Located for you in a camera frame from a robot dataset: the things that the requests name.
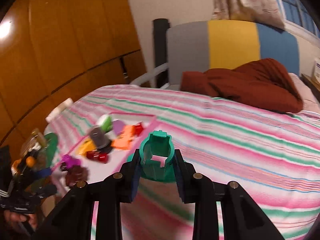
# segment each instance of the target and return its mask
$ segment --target hand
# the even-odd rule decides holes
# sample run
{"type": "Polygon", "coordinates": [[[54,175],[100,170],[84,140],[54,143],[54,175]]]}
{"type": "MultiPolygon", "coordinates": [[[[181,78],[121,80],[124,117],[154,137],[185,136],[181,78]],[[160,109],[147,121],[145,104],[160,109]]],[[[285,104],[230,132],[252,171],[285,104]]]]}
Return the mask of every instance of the hand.
{"type": "Polygon", "coordinates": [[[4,211],[4,219],[8,223],[10,227],[12,227],[15,231],[21,233],[21,228],[18,225],[18,222],[25,222],[28,220],[31,227],[35,230],[38,225],[38,219],[36,214],[17,214],[11,212],[9,210],[4,211]]]}

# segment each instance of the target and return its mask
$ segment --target striped bedspread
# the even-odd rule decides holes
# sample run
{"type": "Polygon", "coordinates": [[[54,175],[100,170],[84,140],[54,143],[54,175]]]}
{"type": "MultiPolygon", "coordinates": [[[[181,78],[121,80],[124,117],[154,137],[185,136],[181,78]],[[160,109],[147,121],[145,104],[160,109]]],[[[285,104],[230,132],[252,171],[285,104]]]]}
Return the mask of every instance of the striped bedspread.
{"type": "MultiPolygon", "coordinates": [[[[70,152],[101,115],[114,111],[156,115],[156,130],[172,135],[175,148],[197,172],[220,183],[238,181],[285,239],[303,239],[316,220],[320,212],[316,114],[283,115],[181,91],[106,86],[81,98],[48,125],[45,132],[59,136],[54,162],[70,152]]],[[[121,166],[125,160],[118,161],[121,166]]],[[[219,205],[218,214],[223,239],[219,205]]],[[[175,183],[141,179],[134,203],[122,204],[121,215],[124,239],[192,239],[194,205],[181,202],[175,183]]],[[[95,223],[93,219],[92,239],[95,223]]]]}

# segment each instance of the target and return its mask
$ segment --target yellow stripe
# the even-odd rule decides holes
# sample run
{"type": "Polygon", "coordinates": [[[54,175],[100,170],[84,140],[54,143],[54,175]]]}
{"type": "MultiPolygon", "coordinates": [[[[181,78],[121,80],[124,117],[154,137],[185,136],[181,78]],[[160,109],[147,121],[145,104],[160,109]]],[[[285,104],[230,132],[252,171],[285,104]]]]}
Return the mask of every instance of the yellow stripe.
{"type": "Polygon", "coordinates": [[[255,23],[232,20],[208,21],[210,68],[234,69],[260,59],[255,23]]]}

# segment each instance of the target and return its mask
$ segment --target blue object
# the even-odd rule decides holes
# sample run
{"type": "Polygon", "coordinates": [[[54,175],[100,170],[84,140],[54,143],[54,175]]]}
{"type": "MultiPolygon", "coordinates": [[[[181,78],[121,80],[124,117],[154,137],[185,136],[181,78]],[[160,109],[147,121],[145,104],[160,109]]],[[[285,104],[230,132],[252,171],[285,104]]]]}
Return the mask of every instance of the blue object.
{"type": "Polygon", "coordinates": [[[35,176],[35,179],[42,179],[42,178],[46,178],[46,177],[50,176],[51,173],[52,173],[52,171],[49,167],[49,168],[45,168],[43,170],[35,172],[34,176],[35,176]]]}
{"type": "Polygon", "coordinates": [[[273,58],[289,73],[299,76],[299,47],[296,37],[289,32],[257,23],[260,40],[260,58],[273,58]]]}

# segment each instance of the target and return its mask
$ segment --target purple toy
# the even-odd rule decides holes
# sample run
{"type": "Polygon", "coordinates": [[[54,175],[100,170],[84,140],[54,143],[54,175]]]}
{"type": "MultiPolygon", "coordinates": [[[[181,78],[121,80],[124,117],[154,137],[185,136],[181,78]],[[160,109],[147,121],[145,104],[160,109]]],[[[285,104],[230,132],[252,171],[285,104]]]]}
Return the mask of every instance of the purple toy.
{"type": "Polygon", "coordinates": [[[114,120],[112,122],[112,129],[116,136],[119,136],[123,132],[123,128],[125,127],[125,123],[121,120],[114,120]]]}
{"type": "Polygon", "coordinates": [[[81,161],[76,159],[68,154],[64,155],[61,159],[61,166],[60,169],[62,171],[67,171],[75,165],[81,165],[81,161]]]}

